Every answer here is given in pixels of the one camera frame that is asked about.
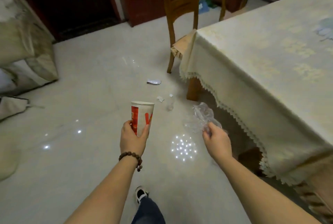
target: crumpled plastic bag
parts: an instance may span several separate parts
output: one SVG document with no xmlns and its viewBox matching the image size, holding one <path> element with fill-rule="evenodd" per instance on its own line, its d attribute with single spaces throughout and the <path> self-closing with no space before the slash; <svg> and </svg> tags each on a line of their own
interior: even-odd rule
<svg viewBox="0 0 333 224">
<path fill-rule="evenodd" d="M 214 119 L 214 112 L 206 103 L 201 102 L 199 105 L 193 105 L 193 111 L 194 115 L 184 122 L 185 128 L 189 129 L 191 132 L 199 133 L 205 130 L 211 136 L 210 129 L 207 125 L 209 122 L 223 129 L 221 123 Z"/>
</svg>

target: door frame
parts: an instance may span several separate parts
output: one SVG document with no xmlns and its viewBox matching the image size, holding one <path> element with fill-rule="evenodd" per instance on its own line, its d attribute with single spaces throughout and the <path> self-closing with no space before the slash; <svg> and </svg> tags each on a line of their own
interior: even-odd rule
<svg viewBox="0 0 333 224">
<path fill-rule="evenodd" d="M 49 32 L 53 35 L 53 37 L 55 38 L 56 41 L 60 40 L 60 35 L 59 33 L 53 28 L 53 26 L 51 25 L 51 23 L 48 21 L 48 19 L 46 18 L 46 16 L 43 14 L 42 11 L 40 11 L 40 9 L 37 7 L 37 5 L 34 3 L 33 0 L 26 0 L 26 2 L 28 3 L 28 5 L 32 8 L 32 10 L 35 12 L 35 14 L 39 17 L 39 19 L 42 21 L 42 23 L 46 26 L 46 28 L 49 30 Z M 119 22 L 121 22 L 121 18 L 119 16 L 119 12 L 118 12 L 118 8 L 116 5 L 116 1 L 115 0 L 110 0 L 110 3 L 113 7 L 114 13 L 116 15 L 116 18 L 118 19 Z"/>
</svg>

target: jeans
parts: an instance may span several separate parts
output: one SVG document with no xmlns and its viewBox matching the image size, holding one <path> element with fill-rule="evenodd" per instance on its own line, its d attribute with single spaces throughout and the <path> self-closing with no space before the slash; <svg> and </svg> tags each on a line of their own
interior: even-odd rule
<svg viewBox="0 0 333 224">
<path fill-rule="evenodd" d="M 165 221 L 156 203 L 150 198 L 144 197 L 141 199 L 132 224 L 165 224 Z"/>
</svg>

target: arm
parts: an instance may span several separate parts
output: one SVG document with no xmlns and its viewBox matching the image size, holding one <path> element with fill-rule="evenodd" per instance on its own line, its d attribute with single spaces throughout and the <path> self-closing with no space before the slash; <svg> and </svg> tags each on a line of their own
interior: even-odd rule
<svg viewBox="0 0 333 224">
<path fill-rule="evenodd" d="M 141 137 L 133 132 L 131 121 L 124 123 L 120 139 L 120 152 L 135 152 L 142 156 L 148 137 L 146 126 Z M 106 178 L 72 213 L 65 224 L 118 224 L 138 161 L 132 156 L 123 157 Z"/>
<path fill-rule="evenodd" d="M 262 181 L 232 157 L 230 139 L 222 129 L 209 123 L 212 136 L 202 136 L 210 156 L 226 174 L 253 224 L 320 224 L 313 216 L 282 193 Z"/>
</svg>

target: shoe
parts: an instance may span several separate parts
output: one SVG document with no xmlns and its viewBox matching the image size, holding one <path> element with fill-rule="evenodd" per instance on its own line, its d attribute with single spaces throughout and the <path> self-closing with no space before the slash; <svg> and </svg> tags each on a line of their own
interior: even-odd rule
<svg viewBox="0 0 333 224">
<path fill-rule="evenodd" d="M 149 192 L 147 192 L 146 189 L 144 189 L 142 186 L 139 186 L 136 190 L 135 190 L 135 199 L 138 202 L 138 204 L 140 204 L 141 200 L 144 197 L 148 197 Z"/>
</svg>

